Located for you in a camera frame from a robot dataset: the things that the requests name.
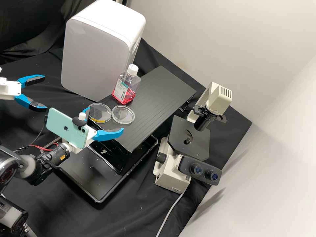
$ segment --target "smartphone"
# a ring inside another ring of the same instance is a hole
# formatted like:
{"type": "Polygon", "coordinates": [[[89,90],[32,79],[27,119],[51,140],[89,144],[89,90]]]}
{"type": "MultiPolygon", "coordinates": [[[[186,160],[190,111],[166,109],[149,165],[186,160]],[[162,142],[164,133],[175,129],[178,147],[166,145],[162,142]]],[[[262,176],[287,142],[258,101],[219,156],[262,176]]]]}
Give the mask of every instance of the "smartphone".
{"type": "Polygon", "coordinates": [[[74,144],[76,147],[85,148],[88,127],[79,127],[72,122],[72,118],[63,114],[55,108],[50,108],[48,111],[48,119],[46,127],[49,131],[64,138],[67,142],[74,144]]]}

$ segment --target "black fabric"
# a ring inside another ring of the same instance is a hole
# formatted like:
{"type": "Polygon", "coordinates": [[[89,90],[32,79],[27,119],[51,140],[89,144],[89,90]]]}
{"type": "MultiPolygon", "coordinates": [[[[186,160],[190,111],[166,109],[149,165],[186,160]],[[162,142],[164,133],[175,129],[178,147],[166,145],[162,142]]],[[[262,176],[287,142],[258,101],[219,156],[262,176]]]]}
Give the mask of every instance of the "black fabric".
{"type": "Polygon", "coordinates": [[[66,22],[95,0],[10,0],[0,3],[0,63],[64,44],[66,22]]]}
{"type": "MultiPolygon", "coordinates": [[[[58,52],[45,53],[35,57],[22,59],[1,66],[1,75],[9,80],[31,74],[46,75],[46,81],[23,89],[23,93],[34,100],[75,116],[91,101],[65,90],[60,84],[61,61],[58,52]]],[[[139,46],[135,63],[143,73],[164,66],[181,80],[197,90],[190,103],[192,106],[204,88],[170,61],[157,53],[143,40],[139,46]]],[[[176,112],[184,117],[185,113],[176,112]]],[[[226,139],[231,142],[239,140],[246,133],[251,122],[234,109],[229,108],[234,119],[234,130],[218,134],[211,146],[225,163],[229,154],[223,152],[226,139]]],[[[40,131],[44,114],[25,109],[14,101],[0,101],[0,140],[4,146],[14,150],[31,142],[40,131]]],[[[154,136],[160,138],[170,129],[172,117],[163,123],[154,136]]],[[[46,129],[40,136],[37,145],[45,145],[56,136],[46,129]]],[[[155,236],[165,215],[178,194],[154,185],[152,174],[157,148],[148,155],[140,165],[101,205],[90,202],[80,190],[62,175],[63,180],[51,174],[37,187],[30,186],[26,181],[14,178],[5,196],[12,202],[29,211],[28,224],[39,236],[155,236]]],[[[35,148],[25,153],[39,154],[35,148]]],[[[174,208],[161,236],[178,236],[196,207],[209,189],[199,181],[192,179],[186,193],[174,208]]]]}

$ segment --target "petri dish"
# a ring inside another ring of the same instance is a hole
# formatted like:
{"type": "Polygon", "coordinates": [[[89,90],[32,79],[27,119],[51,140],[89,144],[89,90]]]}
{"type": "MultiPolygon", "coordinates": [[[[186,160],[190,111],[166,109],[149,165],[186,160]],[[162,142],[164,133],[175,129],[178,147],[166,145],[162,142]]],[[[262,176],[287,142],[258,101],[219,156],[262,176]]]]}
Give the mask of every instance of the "petri dish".
{"type": "Polygon", "coordinates": [[[130,124],[135,119],[135,113],[126,105],[117,105],[112,109],[112,118],[117,123],[130,124]]]}
{"type": "Polygon", "coordinates": [[[112,113],[111,109],[101,103],[93,103],[89,105],[90,113],[89,119],[97,123],[105,123],[111,119],[112,113]]]}

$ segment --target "white box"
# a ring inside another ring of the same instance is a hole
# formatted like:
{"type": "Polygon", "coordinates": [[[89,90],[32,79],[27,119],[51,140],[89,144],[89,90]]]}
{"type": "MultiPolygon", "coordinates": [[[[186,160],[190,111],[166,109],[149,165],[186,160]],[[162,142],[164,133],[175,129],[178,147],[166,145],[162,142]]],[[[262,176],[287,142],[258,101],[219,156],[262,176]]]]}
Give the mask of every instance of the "white box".
{"type": "Polygon", "coordinates": [[[61,83],[99,101],[133,63],[146,20],[112,0],[98,0],[66,24],[61,83]]]}

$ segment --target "inverted microscope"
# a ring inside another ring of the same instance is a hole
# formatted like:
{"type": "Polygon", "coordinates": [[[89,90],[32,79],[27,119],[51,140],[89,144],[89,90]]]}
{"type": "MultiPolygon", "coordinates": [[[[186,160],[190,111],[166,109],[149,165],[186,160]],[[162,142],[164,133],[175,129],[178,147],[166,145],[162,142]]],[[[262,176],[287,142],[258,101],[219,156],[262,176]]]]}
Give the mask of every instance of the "inverted microscope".
{"type": "Polygon", "coordinates": [[[206,162],[209,158],[212,121],[227,123],[224,112],[232,101],[232,91],[212,82],[186,119],[174,115],[170,133],[161,139],[153,170],[155,184],[183,193],[191,178],[218,185],[222,171],[206,162]]]}

